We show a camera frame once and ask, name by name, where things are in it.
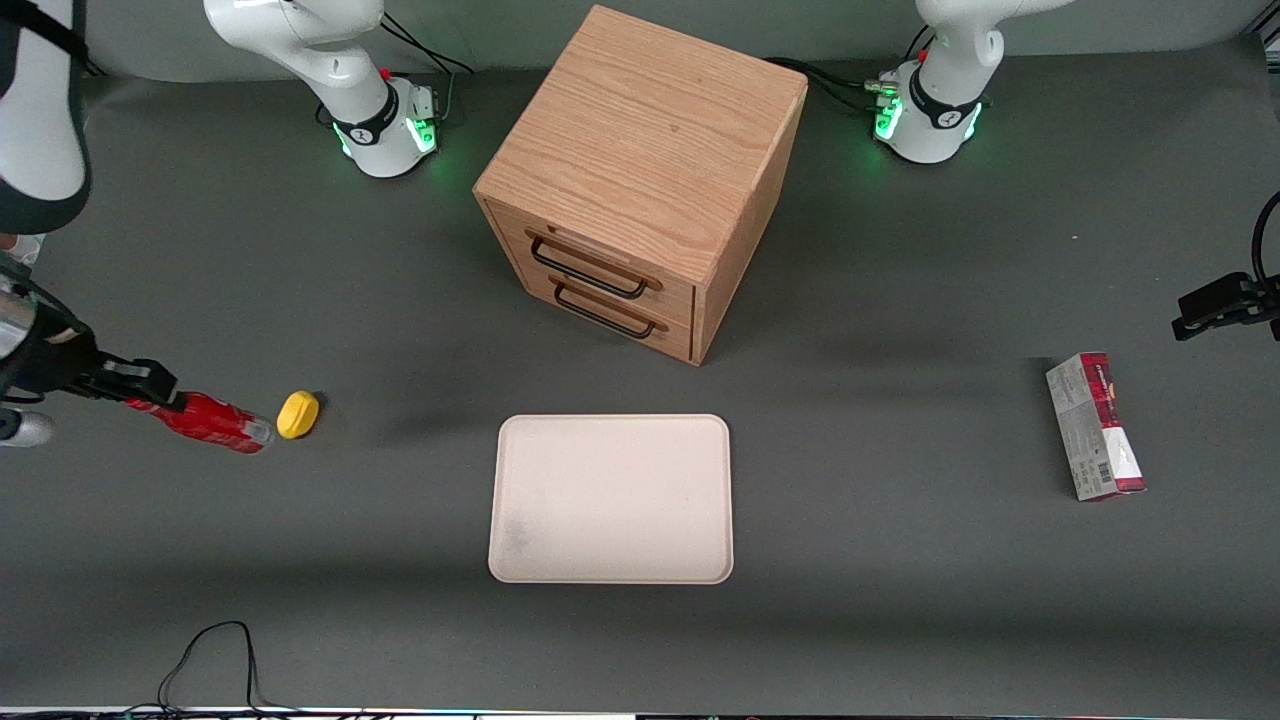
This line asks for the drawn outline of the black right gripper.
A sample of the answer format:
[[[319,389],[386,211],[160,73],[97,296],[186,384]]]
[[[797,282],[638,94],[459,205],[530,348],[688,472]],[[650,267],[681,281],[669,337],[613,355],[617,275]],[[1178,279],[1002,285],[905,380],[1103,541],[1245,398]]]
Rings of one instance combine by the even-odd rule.
[[[183,413],[187,393],[159,361],[102,357],[93,332],[59,300],[3,291],[1,391],[5,404],[40,404],[54,392]],[[99,387],[92,387],[99,369]]]

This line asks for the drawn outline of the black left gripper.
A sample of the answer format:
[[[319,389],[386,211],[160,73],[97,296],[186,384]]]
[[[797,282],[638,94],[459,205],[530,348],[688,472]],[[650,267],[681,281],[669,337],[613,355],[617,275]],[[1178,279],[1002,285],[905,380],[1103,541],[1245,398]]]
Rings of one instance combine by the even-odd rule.
[[[1279,275],[1258,281],[1244,272],[1229,273],[1180,297],[1179,310],[1172,320],[1179,342],[1226,325],[1262,323],[1280,341]]]

